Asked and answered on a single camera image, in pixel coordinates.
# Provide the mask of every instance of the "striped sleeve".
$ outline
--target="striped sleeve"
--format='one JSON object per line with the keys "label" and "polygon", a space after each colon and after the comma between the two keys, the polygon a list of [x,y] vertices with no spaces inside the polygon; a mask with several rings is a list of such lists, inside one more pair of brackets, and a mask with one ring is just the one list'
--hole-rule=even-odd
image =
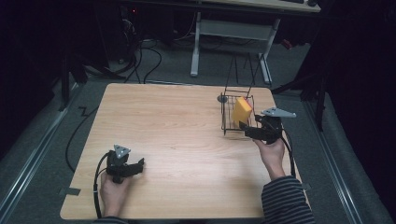
{"label": "striped sleeve", "polygon": [[293,176],[280,177],[264,186],[262,209],[265,217],[262,224],[315,223],[303,187]]}
{"label": "striped sleeve", "polygon": [[119,217],[102,217],[95,220],[92,224],[128,224],[128,222]]}

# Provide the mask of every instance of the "desk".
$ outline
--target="desk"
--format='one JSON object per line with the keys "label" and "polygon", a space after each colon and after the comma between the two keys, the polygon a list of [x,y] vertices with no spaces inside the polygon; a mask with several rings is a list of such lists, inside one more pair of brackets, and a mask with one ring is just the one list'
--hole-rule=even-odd
{"label": "desk", "polygon": [[[132,150],[128,163],[146,162],[143,173],[134,176],[121,217],[262,217],[262,187],[270,178],[250,139],[242,132],[224,135],[217,100],[223,91],[108,85],[70,185],[81,192],[66,196],[61,217],[96,218],[94,172],[114,144]],[[251,95],[257,111],[275,105],[268,89],[252,88]],[[283,165],[289,174],[288,155]]]}
{"label": "desk", "polygon": [[[279,0],[202,0],[200,3],[217,3],[226,5],[236,5],[243,7],[258,7],[258,8],[271,8],[276,10],[292,10],[299,12],[320,12],[318,5],[310,7],[305,1],[303,4],[291,3]],[[229,21],[212,21],[212,20],[201,20],[201,13],[197,13],[197,20],[195,25],[195,44],[192,52],[191,61],[191,76],[198,76],[199,66],[199,41],[200,35],[218,35],[228,36],[236,38],[245,38],[265,41],[265,47],[261,49],[258,54],[260,60],[260,66],[262,68],[262,75],[264,82],[271,85],[272,79],[267,64],[267,56],[270,48],[273,44],[278,29],[280,19],[274,19],[272,25],[257,25],[257,24],[246,24],[240,22],[229,22]]]}

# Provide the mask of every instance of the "human hand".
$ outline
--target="human hand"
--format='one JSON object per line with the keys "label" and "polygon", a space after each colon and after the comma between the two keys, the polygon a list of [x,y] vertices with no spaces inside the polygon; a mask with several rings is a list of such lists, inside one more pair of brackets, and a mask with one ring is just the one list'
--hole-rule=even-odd
{"label": "human hand", "polygon": [[121,184],[113,182],[113,176],[103,172],[101,175],[100,195],[105,204],[104,217],[118,217],[122,209],[132,177],[126,177]]}
{"label": "human hand", "polygon": [[253,139],[253,142],[259,147],[262,162],[264,162],[271,180],[285,176],[282,166],[285,144],[283,144],[282,140],[277,139],[270,145],[266,145],[262,140],[257,139]]}

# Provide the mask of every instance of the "white desk leg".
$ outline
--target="white desk leg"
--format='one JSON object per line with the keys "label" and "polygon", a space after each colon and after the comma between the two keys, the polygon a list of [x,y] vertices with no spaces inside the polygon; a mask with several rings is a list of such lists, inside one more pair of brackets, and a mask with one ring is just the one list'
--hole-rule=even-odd
{"label": "white desk leg", "polygon": [[197,12],[197,22],[195,23],[195,45],[192,53],[191,62],[191,76],[198,76],[198,65],[199,65],[199,35],[201,33],[201,12]]}
{"label": "white desk leg", "polygon": [[262,75],[264,77],[264,83],[269,84],[269,85],[271,85],[272,79],[271,79],[270,70],[268,69],[267,56],[268,56],[268,53],[270,52],[271,46],[274,42],[274,38],[275,38],[277,27],[279,26],[279,23],[280,23],[280,19],[276,19],[273,24],[273,27],[271,29],[271,32],[269,34],[268,43],[267,43],[267,47],[265,48],[265,52],[259,53],[260,66],[262,68]]}

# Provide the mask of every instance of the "yellow object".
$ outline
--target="yellow object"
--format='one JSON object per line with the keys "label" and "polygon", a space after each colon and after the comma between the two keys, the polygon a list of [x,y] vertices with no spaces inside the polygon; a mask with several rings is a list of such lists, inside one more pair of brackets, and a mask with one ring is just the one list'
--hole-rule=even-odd
{"label": "yellow object", "polygon": [[248,101],[244,97],[238,97],[235,105],[233,106],[233,122],[236,127],[239,127],[239,121],[248,124],[248,118],[250,117],[252,108]]}

